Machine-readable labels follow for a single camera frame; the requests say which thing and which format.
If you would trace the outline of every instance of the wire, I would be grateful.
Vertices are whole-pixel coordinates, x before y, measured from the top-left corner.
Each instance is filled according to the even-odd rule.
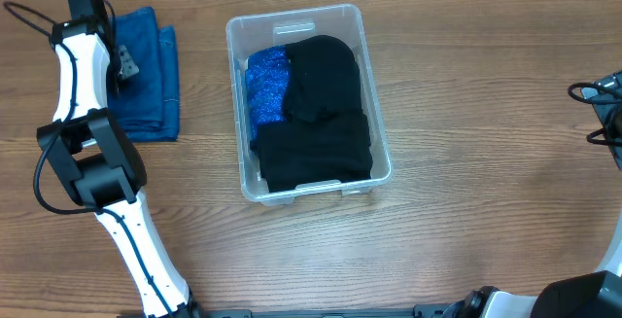
[[[576,93],[574,93],[575,89],[583,89],[583,88],[592,88],[600,93],[606,93],[613,97],[613,99],[592,99],[580,97]],[[570,98],[585,104],[591,105],[615,105],[609,112],[606,114],[603,119],[603,128],[597,129],[594,132],[588,134],[585,139],[591,144],[604,145],[608,147],[622,147],[622,142],[616,142],[613,140],[608,140],[607,136],[613,136],[616,132],[614,126],[615,117],[622,112],[622,93],[618,92],[615,89],[607,88],[604,86],[599,86],[591,83],[577,83],[574,85],[570,85],[568,87],[568,95]],[[596,139],[598,136],[603,136],[605,139]]]
[[[125,232],[125,235],[127,235],[127,240],[129,240],[129,243],[131,244],[132,249],[134,250],[134,254],[136,254],[136,260],[138,260],[138,265],[140,265],[140,268],[143,270],[143,274],[145,274],[145,277],[147,278],[147,283],[151,285],[152,288],[154,289],[155,295],[157,296],[157,298],[160,300],[160,302],[166,309],[166,312],[168,313],[168,315],[173,317],[173,311],[168,306],[168,303],[164,299],[164,296],[162,295],[160,290],[157,288],[157,285],[154,282],[154,277],[149,274],[149,271],[147,270],[147,267],[145,266],[145,262],[143,261],[143,258],[140,256],[140,252],[138,251],[138,246],[136,245],[136,241],[134,240],[134,237],[132,236],[132,234],[129,232],[129,228],[123,221],[123,218],[119,216],[117,213],[111,210],[105,209],[105,208],[102,208],[99,211],[112,216],[117,221],[117,223],[121,225],[121,227],[123,228],[123,231]]]
[[[112,6],[110,5],[110,2],[108,2],[108,1],[105,1],[105,2],[108,5],[108,7],[110,8],[111,14],[112,14],[112,17],[113,17],[113,20],[114,20],[115,19],[115,12],[114,12]],[[42,33],[43,35],[47,36],[48,38],[50,38],[52,36],[50,32],[48,32],[45,29],[39,27],[38,25],[36,25],[32,21],[24,18],[22,15],[20,15],[18,12],[16,12],[14,8],[18,8],[18,9],[24,10],[24,11],[29,12],[29,13],[31,13],[31,14],[39,17],[39,18],[42,18],[42,19],[44,19],[44,20],[46,20],[46,21],[48,21],[48,22],[50,22],[52,24],[56,24],[56,22],[54,20],[52,20],[51,18],[49,18],[49,17],[41,14],[40,12],[37,12],[37,11],[35,11],[35,10],[29,8],[29,7],[20,5],[19,3],[6,1],[6,2],[3,3],[3,5],[4,5],[4,8],[9,13],[11,13],[11,15],[13,15],[15,18],[21,20],[26,25],[32,27],[36,31],[38,31],[38,32]],[[76,57],[74,57],[74,54],[71,52],[71,50],[69,50],[69,48],[64,43],[60,42],[60,43],[58,43],[58,45],[67,52],[67,55],[69,55],[69,60],[71,61],[71,71],[72,71],[71,99],[69,101],[69,112],[67,113],[67,116],[65,117],[65,120],[62,121],[61,125],[58,127],[58,129],[52,135],[52,138],[50,139],[50,141],[46,145],[46,148],[43,150],[43,152],[39,156],[39,160],[37,161],[37,165],[35,166],[35,173],[34,173],[33,180],[32,180],[32,189],[34,191],[35,197],[37,198],[37,201],[39,202],[39,204],[41,204],[41,206],[43,206],[46,210],[48,210],[48,211],[50,211],[52,213],[58,214],[58,215],[75,215],[75,214],[83,214],[83,213],[95,212],[97,214],[105,213],[105,214],[108,214],[108,215],[112,216],[117,221],[117,223],[119,223],[121,225],[121,227],[123,228],[123,231],[125,232],[125,235],[127,236],[127,239],[129,240],[129,243],[131,244],[132,249],[134,250],[134,255],[136,256],[136,260],[138,260],[138,264],[140,265],[141,269],[143,270],[143,274],[147,278],[147,282],[154,289],[155,295],[157,296],[159,301],[162,303],[162,305],[166,309],[168,315],[170,317],[173,317],[173,311],[171,310],[171,308],[169,307],[168,303],[164,299],[164,296],[162,295],[160,290],[157,288],[157,285],[156,285],[156,283],[154,281],[154,277],[149,274],[149,271],[147,270],[147,267],[145,266],[145,262],[143,261],[143,258],[140,255],[140,251],[138,251],[138,246],[136,245],[136,241],[134,240],[134,237],[132,236],[131,232],[129,231],[129,228],[127,227],[127,225],[125,224],[125,221],[123,220],[123,218],[121,216],[119,216],[114,211],[111,211],[111,210],[108,210],[108,209],[105,209],[105,208],[100,208],[100,207],[86,207],[84,209],[73,209],[73,210],[59,209],[59,208],[56,208],[56,207],[53,207],[53,206],[49,205],[44,200],[43,196],[41,195],[41,188],[40,188],[40,185],[39,185],[39,180],[40,180],[40,177],[41,177],[41,171],[43,170],[43,165],[46,162],[46,159],[48,158],[48,155],[50,154],[50,151],[52,150],[53,145],[56,143],[56,140],[60,136],[60,133],[62,133],[62,131],[64,130],[65,126],[71,121],[71,119],[72,119],[72,117],[74,115],[74,111],[76,109],[76,106],[78,106],[78,104],[76,103],[76,92],[78,91],[78,66],[76,64]]]
[[[113,17],[113,47],[116,45],[117,42],[117,17],[115,16],[115,9],[113,8],[113,5],[110,4],[110,1],[108,0],[104,0],[104,3],[106,4],[106,6],[108,6],[108,9],[110,10],[110,14]]]
[[[610,94],[611,96],[613,96],[614,100],[594,100],[591,98],[582,98],[578,95],[576,95],[574,93],[574,90],[577,88],[593,88],[595,90],[597,90],[598,92],[604,92],[607,94]],[[574,85],[570,85],[568,87],[568,95],[570,96],[570,98],[579,101],[581,103],[585,103],[585,104],[592,104],[592,105],[607,105],[607,104],[622,104],[622,94],[620,94],[617,90],[611,89],[611,88],[606,88],[604,86],[599,86],[596,84],[590,84],[590,83],[577,83]]]
[[[46,36],[48,36],[48,37],[50,37],[50,36],[51,36],[51,33],[50,33],[50,32],[48,32],[48,31],[44,30],[43,28],[41,28],[41,27],[37,26],[35,23],[33,23],[32,21],[28,20],[27,18],[22,17],[22,16],[21,16],[18,12],[16,12],[16,11],[15,11],[12,7],[17,7],[17,8],[19,8],[19,9],[24,10],[24,11],[26,11],[26,12],[30,13],[30,14],[33,14],[33,15],[35,15],[35,16],[37,16],[37,17],[39,17],[39,18],[41,18],[41,19],[43,19],[43,20],[45,20],[45,21],[48,21],[48,22],[50,22],[50,23],[52,23],[52,24],[56,24],[56,21],[52,20],[52,19],[51,19],[51,18],[49,18],[48,16],[45,16],[45,15],[43,15],[43,14],[41,14],[41,13],[39,13],[39,12],[37,12],[37,11],[33,10],[33,9],[32,9],[32,8],[30,8],[30,7],[26,7],[26,6],[24,6],[24,5],[20,5],[19,3],[15,3],[15,2],[11,2],[11,1],[6,1],[6,2],[4,3],[4,8],[5,8],[7,11],[9,11],[9,13],[11,13],[11,14],[13,15],[13,17],[18,18],[19,20],[21,20],[21,22],[23,22],[23,23],[25,23],[26,25],[28,25],[28,26],[32,27],[33,29],[35,29],[35,30],[37,30],[37,31],[41,32],[42,34],[44,34],[44,35],[46,35]]]

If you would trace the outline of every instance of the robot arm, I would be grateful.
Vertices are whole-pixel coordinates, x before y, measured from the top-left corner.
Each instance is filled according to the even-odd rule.
[[[613,239],[606,250],[605,257],[596,268],[596,271],[602,270],[608,270],[617,276],[622,276],[622,212],[620,212],[618,226],[615,228]]]
[[[115,35],[111,35],[103,0],[69,0],[69,6],[72,20],[52,29],[51,41],[60,63],[60,96],[54,124],[38,130],[40,145],[43,149],[46,138],[63,127],[48,159],[72,199],[98,210],[95,217],[117,244],[140,293],[145,317],[191,317],[200,307],[191,301],[188,284],[157,234],[144,190],[143,162],[107,110],[107,89],[116,87],[117,71],[111,69]],[[60,43],[75,57],[77,73]],[[69,114],[72,95],[77,106],[71,122],[59,125]],[[102,153],[81,160],[72,157],[92,145]]]

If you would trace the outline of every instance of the wooden table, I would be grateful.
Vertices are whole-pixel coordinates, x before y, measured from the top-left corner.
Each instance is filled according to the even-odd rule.
[[[68,18],[65,0],[17,0]],[[622,68],[622,0],[111,0],[155,8],[179,45],[181,132],[139,144],[150,209],[209,309],[410,307],[496,285],[536,295],[592,271],[622,207],[607,149],[589,145],[576,81]],[[395,175],[370,194],[264,207],[240,193],[225,24],[357,4]],[[110,317],[140,299],[91,215],[32,193],[58,65],[0,13],[0,316]],[[73,207],[46,167],[43,193]]]

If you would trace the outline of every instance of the wood grain surface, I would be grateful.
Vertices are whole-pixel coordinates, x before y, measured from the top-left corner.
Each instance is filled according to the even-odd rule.
[[[17,0],[68,18],[65,0]],[[175,143],[139,144],[170,257],[209,309],[410,307],[496,285],[536,295],[592,271],[622,208],[621,175],[566,88],[622,68],[622,0],[111,0],[174,24]],[[240,192],[225,24],[357,4],[395,174],[370,194],[264,207]],[[139,311],[91,215],[32,194],[36,127],[58,97],[47,40],[0,14],[0,317]],[[72,207],[46,167],[44,196]]]

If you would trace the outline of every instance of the blue glitter cloth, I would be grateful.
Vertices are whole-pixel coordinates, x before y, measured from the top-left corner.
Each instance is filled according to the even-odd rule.
[[[283,98],[290,81],[290,62],[285,46],[254,53],[246,69],[246,99],[251,117],[253,139],[260,124],[282,122]]]

